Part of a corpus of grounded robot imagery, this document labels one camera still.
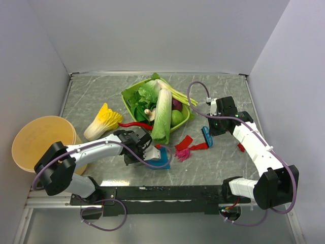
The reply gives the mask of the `blue hand brush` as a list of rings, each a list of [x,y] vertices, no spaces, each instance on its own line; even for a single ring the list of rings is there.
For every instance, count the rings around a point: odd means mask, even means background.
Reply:
[[[203,126],[201,128],[202,134],[204,136],[205,142],[207,146],[210,148],[213,146],[213,138],[210,134],[210,129],[207,126]]]

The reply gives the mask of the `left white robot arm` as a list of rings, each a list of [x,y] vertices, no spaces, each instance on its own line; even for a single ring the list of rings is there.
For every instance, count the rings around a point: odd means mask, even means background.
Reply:
[[[49,196],[69,192],[82,197],[88,204],[95,204],[101,196],[96,182],[75,171],[102,158],[120,155],[124,156],[126,165],[161,158],[159,150],[152,145],[151,136],[143,128],[118,130],[83,144],[65,146],[59,141],[53,143],[35,165],[32,188],[45,190]]]

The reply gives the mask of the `blue dustpan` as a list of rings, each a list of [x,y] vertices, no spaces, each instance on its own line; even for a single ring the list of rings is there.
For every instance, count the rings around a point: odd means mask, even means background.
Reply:
[[[158,167],[158,169],[170,169],[171,168],[170,164],[167,165],[167,162],[169,160],[168,151],[164,147],[161,147],[159,149],[159,151],[160,151],[160,156],[161,156],[160,159],[149,160],[146,163],[151,165],[150,168],[152,168],[152,169],[155,169],[154,167]]]

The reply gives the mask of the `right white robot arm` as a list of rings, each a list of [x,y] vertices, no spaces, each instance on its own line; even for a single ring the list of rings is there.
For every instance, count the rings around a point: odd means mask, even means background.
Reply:
[[[207,97],[206,103],[210,106],[210,135],[218,136],[229,132],[243,146],[259,174],[258,180],[239,176],[225,179],[221,191],[223,199],[231,203],[238,197],[249,198],[261,209],[293,202],[299,179],[296,166],[283,166],[273,155],[273,148],[262,137],[250,114],[238,111],[233,97]]]

